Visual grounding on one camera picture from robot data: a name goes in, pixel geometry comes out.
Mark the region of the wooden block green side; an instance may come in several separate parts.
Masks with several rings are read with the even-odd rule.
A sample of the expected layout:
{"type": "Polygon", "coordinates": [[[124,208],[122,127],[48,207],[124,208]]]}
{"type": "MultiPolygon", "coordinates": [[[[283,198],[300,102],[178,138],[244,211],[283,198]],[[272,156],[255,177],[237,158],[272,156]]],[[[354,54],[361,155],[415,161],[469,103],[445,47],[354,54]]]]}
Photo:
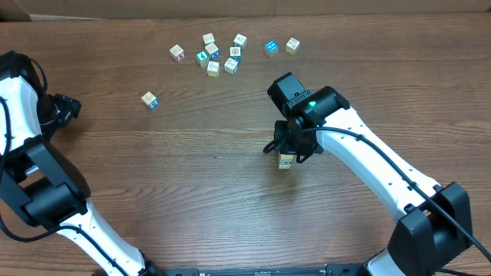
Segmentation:
{"type": "Polygon", "coordinates": [[[278,166],[279,167],[290,167],[292,165],[291,160],[279,160],[278,161],[278,166]]]}

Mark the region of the wooden block blue corner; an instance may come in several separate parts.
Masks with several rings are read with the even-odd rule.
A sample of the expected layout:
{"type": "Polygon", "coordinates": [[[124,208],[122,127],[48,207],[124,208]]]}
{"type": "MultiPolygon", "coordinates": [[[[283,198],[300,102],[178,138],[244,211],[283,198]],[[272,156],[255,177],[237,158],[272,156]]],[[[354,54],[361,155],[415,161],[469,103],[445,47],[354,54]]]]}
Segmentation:
{"type": "Polygon", "coordinates": [[[145,105],[150,109],[154,109],[159,105],[158,98],[153,95],[150,91],[147,91],[142,97],[141,100],[145,103],[145,105]]]}

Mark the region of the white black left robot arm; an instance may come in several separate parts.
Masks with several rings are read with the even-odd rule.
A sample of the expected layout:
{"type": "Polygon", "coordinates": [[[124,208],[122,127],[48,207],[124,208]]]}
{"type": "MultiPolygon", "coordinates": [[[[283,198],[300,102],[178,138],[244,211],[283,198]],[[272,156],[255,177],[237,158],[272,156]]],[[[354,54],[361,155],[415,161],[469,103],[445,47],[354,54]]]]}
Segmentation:
{"type": "Polygon", "coordinates": [[[124,241],[91,201],[81,172],[50,142],[81,110],[78,100],[49,95],[44,71],[25,54],[1,56],[1,199],[27,225],[45,232],[18,242],[58,234],[71,240],[105,275],[161,275],[157,265],[124,241]]]}

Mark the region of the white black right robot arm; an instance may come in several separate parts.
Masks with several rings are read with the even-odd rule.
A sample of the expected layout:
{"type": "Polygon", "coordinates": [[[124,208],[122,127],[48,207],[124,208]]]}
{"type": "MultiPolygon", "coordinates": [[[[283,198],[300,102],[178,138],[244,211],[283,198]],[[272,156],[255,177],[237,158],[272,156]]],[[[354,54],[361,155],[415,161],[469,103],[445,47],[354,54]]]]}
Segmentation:
{"type": "Polygon", "coordinates": [[[362,264],[329,264],[328,275],[433,275],[472,245],[470,199],[457,183],[441,186],[378,138],[334,88],[312,92],[291,72],[267,94],[283,120],[265,148],[280,167],[328,151],[378,197],[396,226],[386,248],[362,264]]]}

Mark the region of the yellow letter C block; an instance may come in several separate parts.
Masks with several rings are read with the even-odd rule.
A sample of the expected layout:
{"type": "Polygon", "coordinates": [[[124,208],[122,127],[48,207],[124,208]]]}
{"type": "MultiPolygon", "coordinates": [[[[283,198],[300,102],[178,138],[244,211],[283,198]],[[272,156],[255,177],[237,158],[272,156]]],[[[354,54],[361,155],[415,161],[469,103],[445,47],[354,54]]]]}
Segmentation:
{"type": "Polygon", "coordinates": [[[280,153],[280,154],[278,154],[278,161],[279,162],[291,162],[294,159],[294,157],[295,157],[294,155],[280,153]]]}

